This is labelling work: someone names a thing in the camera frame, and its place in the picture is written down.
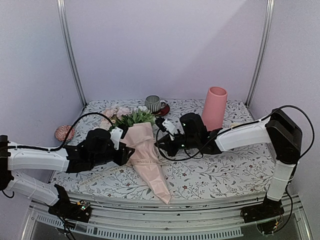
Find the pink flower bouquet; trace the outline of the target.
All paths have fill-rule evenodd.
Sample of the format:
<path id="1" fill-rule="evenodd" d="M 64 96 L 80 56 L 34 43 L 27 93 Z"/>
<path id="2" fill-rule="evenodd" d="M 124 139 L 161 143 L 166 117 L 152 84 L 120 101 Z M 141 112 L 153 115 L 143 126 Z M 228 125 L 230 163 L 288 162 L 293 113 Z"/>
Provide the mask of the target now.
<path id="1" fill-rule="evenodd" d="M 102 119 L 99 127 L 110 130 L 124 124 L 128 127 L 121 140 L 135 152 L 128 164 L 133 167 L 149 189 L 165 204 L 169 204 L 171 194 L 166 184 L 161 163 L 154 146 L 153 125 L 155 116 L 146 106 L 134 108 L 114 106 L 104 110 L 103 114 L 110 119 Z"/>

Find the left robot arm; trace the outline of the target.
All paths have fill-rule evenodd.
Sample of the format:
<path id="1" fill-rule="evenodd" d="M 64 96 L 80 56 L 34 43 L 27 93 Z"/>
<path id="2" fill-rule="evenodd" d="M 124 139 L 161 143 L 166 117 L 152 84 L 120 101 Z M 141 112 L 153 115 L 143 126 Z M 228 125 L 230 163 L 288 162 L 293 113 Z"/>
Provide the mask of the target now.
<path id="1" fill-rule="evenodd" d="M 81 173 L 114 162 L 125 165 L 135 152 L 121 140 L 125 131 L 116 127 L 111 132 L 90 130 L 77 145 L 43 148 L 18 145 L 0 137 L 0 189 L 20 193 L 48 205 L 48 212 L 62 219 L 87 223 L 91 216 L 90 203 L 72 203 L 64 187 L 41 182 L 21 172 L 22 169 L 50 170 L 62 173 Z"/>

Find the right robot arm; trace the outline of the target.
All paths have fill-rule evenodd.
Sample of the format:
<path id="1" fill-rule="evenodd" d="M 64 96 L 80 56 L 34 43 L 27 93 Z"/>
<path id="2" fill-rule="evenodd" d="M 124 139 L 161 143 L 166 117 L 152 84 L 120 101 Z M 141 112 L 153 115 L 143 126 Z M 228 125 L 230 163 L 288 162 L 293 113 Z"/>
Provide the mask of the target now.
<path id="1" fill-rule="evenodd" d="M 174 157 L 179 150 L 196 149 L 203 155 L 220 155 L 230 150 L 255 144 L 267 144 L 275 155 L 275 169 L 263 202 L 241 209 L 246 223 L 284 214 L 282 197 L 301 158 L 302 130 L 281 109 L 269 115 L 235 127 L 207 130 L 199 114 L 187 113 L 180 117 L 181 133 L 176 126 L 159 117 L 155 124 L 165 132 L 155 138 L 155 146 L 165 157 Z"/>

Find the cream printed ribbon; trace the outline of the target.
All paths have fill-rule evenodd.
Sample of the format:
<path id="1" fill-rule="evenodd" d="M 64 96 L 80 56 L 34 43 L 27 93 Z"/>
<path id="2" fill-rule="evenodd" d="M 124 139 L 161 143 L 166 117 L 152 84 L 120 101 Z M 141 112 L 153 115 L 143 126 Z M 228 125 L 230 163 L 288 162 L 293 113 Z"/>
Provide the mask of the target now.
<path id="1" fill-rule="evenodd" d="M 114 163 L 94 167 L 77 175 L 80 186 L 97 185 L 133 187 L 143 182 L 147 186 L 166 185 L 161 163 L 158 159 L 130 159 L 129 163 L 117 166 Z"/>

